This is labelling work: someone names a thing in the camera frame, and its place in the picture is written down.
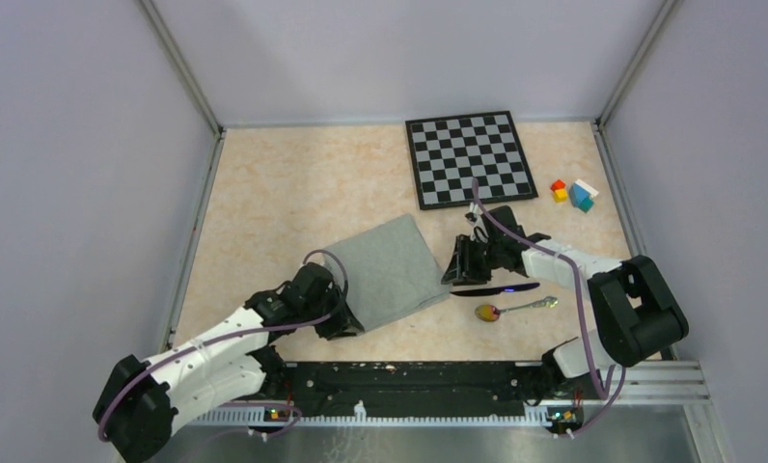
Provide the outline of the grey cloth napkin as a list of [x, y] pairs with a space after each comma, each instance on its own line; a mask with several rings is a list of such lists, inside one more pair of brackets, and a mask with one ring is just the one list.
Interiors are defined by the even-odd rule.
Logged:
[[446, 300], [451, 287], [415, 218], [403, 214], [326, 247], [327, 268], [349, 277], [347, 304], [365, 333]]

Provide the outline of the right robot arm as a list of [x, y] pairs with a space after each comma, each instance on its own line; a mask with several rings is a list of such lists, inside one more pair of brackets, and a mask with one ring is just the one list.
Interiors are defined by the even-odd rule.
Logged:
[[566, 397], [580, 376], [608, 368], [631, 368], [683, 340], [689, 334], [684, 312], [655, 261], [594, 256], [544, 233], [527, 234], [512, 210], [500, 206], [480, 215], [469, 213], [471, 234], [459, 235], [441, 282], [481, 286], [503, 269], [574, 291], [578, 303], [589, 301], [594, 329], [543, 356], [543, 390]]

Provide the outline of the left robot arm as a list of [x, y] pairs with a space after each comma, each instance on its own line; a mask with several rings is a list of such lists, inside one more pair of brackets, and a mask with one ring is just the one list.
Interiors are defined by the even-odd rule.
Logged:
[[344, 269], [303, 263], [294, 277], [250, 296], [220, 323], [160, 354], [128, 355], [113, 367], [93, 411], [97, 437], [126, 462], [156, 455], [180, 429], [235, 399], [283, 397], [290, 419], [291, 381], [273, 343], [312, 327], [331, 340], [363, 327], [347, 305]]

